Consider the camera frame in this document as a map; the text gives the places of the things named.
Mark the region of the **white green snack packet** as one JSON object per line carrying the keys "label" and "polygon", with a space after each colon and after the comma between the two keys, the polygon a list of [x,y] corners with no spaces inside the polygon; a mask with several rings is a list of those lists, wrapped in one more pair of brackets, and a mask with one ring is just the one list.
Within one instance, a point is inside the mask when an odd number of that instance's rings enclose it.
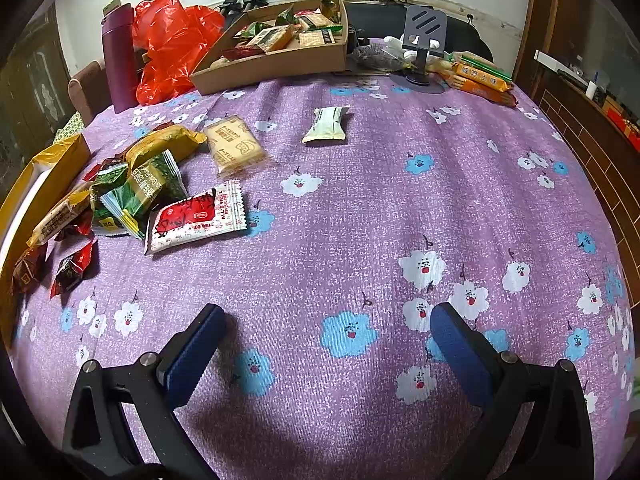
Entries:
{"label": "white green snack packet", "polygon": [[349,111],[349,105],[315,108],[314,123],[303,136],[303,144],[317,141],[345,141],[346,133],[342,127],[342,119]]}

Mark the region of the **brown biscuit packet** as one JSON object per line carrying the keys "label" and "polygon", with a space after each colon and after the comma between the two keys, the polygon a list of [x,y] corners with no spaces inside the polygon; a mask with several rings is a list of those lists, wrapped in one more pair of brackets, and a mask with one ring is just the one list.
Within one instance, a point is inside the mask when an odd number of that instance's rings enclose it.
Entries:
{"label": "brown biscuit packet", "polygon": [[90,204],[90,185],[81,185],[65,195],[35,226],[27,241],[29,248],[46,244],[84,212]]}

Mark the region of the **dark red candy packet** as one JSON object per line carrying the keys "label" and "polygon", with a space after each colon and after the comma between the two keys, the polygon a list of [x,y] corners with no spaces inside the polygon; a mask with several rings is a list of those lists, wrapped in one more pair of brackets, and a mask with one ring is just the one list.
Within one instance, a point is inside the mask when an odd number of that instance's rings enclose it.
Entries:
{"label": "dark red candy packet", "polygon": [[98,242],[89,240],[60,261],[49,290],[49,298],[68,294],[83,280],[92,278],[98,269]]}

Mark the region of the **yellow snack pouch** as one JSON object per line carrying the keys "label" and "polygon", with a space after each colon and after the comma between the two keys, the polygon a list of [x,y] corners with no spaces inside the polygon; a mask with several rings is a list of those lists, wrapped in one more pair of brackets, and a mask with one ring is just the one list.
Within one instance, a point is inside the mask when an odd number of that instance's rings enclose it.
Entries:
{"label": "yellow snack pouch", "polygon": [[180,125],[154,130],[134,144],[126,153],[129,171],[168,150],[176,162],[191,156],[207,141],[205,133],[196,132]]}

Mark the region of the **orange biscuit packs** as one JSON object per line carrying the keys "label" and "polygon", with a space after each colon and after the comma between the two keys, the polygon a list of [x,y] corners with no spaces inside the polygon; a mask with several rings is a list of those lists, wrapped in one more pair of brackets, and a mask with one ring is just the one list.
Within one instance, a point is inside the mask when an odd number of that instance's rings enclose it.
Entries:
{"label": "orange biscuit packs", "polygon": [[434,62],[432,69],[450,88],[481,96],[498,105],[510,108],[518,106],[518,99],[512,92],[513,80],[487,58],[470,51],[457,51]]}

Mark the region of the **red white snack packet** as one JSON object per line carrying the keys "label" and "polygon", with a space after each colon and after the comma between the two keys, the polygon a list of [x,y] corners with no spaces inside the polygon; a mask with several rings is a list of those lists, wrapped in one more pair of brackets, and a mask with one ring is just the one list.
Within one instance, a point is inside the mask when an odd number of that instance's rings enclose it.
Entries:
{"label": "red white snack packet", "polygon": [[244,231],[246,212],[239,180],[215,185],[198,195],[154,209],[149,216],[144,254]]}

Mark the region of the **grey phone stand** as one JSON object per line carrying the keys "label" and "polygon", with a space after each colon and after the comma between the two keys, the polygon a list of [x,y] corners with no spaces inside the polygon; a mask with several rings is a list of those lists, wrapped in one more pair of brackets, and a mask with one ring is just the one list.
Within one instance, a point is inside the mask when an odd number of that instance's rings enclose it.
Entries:
{"label": "grey phone stand", "polygon": [[447,17],[429,6],[408,6],[406,11],[402,47],[416,52],[416,60],[410,68],[390,75],[397,87],[426,94],[441,94],[445,88],[437,74],[427,73],[426,63],[430,55],[442,58],[445,53]]}

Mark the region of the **beige cracker packet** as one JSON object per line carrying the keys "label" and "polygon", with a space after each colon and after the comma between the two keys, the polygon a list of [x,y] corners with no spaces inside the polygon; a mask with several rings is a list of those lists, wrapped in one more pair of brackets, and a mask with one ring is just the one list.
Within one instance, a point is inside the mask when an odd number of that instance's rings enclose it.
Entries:
{"label": "beige cracker packet", "polygon": [[268,155],[246,123],[231,116],[204,130],[219,177],[228,177],[264,162]]}

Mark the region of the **dark wooden cabinet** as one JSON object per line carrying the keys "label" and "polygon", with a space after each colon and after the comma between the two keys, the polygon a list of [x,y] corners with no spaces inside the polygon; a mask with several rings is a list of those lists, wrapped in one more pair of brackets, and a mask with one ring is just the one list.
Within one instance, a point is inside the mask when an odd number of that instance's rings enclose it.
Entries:
{"label": "dark wooden cabinet", "polygon": [[69,81],[55,6],[49,6],[27,24],[1,70],[2,196],[75,113]]}

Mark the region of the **clear plastic bag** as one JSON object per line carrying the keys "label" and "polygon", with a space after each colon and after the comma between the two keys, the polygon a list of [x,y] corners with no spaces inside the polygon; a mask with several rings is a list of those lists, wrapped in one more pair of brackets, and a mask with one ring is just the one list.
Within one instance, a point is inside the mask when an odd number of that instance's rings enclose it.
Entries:
{"label": "clear plastic bag", "polygon": [[360,68],[377,72],[398,72],[407,67],[402,54],[395,53],[387,44],[376,42],[354,47],[348,57]]}

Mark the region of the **green yellow snack packet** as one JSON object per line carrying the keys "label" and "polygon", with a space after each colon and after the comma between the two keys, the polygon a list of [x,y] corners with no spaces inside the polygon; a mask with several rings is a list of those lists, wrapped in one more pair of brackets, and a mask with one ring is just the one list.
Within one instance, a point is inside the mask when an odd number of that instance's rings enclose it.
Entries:
{"label": "green yellow snack packet", "polygon": [[123,185],[101,195],[100,201],[130,236],[143,242],[152,207],[185,198],[177,162],[165,150],[135,169]]}

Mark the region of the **yellow gift box tray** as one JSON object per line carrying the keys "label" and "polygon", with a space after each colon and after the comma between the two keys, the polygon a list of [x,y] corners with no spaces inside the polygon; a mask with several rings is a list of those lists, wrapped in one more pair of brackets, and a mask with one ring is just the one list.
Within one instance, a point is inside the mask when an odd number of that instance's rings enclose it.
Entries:
{"label": "yellow gift box tray", "polygon": [[32,230],[54,207],[91,158],[78,133],[35,155],[15,181],[1,206],[1,337],[9,348],[17,318],[12,275]]}

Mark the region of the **purple thermos bottle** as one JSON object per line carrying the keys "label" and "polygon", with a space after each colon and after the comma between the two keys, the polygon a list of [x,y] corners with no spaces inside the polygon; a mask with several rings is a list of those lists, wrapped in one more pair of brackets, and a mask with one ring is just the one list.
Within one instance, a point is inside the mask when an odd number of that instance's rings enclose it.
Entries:
{"label": "purple thermos bottle", "polygon": [[102,20],[102,47],[108,90],[119,114],[137,105],[138,86],[134,54],[134,9],[129,3],[119,6]]}

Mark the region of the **brown cardboard snack box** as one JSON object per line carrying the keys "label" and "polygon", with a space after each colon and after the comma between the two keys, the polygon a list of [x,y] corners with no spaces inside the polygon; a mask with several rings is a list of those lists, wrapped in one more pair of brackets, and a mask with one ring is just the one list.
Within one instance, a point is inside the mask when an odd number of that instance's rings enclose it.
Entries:
{"label": "brown cardboard snack box", "polygon": [[192,70],[201,94],[346,70],[343,0],[297,0],[244,12]]}

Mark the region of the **red plastic bag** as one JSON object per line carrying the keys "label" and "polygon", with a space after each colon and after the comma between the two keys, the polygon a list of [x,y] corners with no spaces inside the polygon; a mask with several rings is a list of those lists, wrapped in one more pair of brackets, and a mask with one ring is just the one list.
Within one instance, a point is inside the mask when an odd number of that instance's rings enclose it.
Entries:
{"label": "red plastic bag", "polygon": [[224,31],[224,17],[209,6],[180,0],[144,0],[134,9],[134,45],[149,58],[136,97],[152,105],[193,88],[191,74]]}

